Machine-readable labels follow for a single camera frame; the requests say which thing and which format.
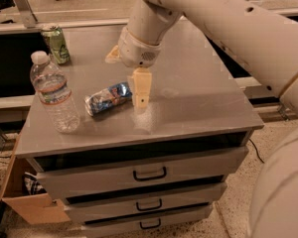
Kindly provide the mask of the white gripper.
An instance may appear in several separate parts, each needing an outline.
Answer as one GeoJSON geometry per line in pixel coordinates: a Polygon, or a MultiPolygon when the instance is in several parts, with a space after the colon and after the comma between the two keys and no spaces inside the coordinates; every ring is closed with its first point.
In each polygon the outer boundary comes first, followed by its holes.
{"type": "Polygon", "coordinates": [[[145,109],[149,103],[152,73],[144,67],[152,66],[160,51],[160,45],[145,44],[133,37],[124,27],[118,40],[118,46],[114,46],[105,57],[107,63],[120,62],[121,59],[127,67],[136,68],[127,77],[127,80],[132,92],[133,106],[137,109],[145,109]]]}

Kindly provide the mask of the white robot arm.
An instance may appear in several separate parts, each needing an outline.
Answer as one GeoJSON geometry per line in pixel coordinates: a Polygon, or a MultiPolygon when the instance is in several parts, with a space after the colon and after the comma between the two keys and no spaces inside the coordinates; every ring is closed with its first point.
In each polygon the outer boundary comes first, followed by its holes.
{"type": "MultiPolygon", "coordinates": [[[[136,0],[110,60],[134,68],[134,102],[149,99],[149,66],[186,17],[298,116],[298,23],[245,0],[136,0]]],[[[247,238],[298,238],[298,128],[274,149],[254,188],[247,238]]]]}

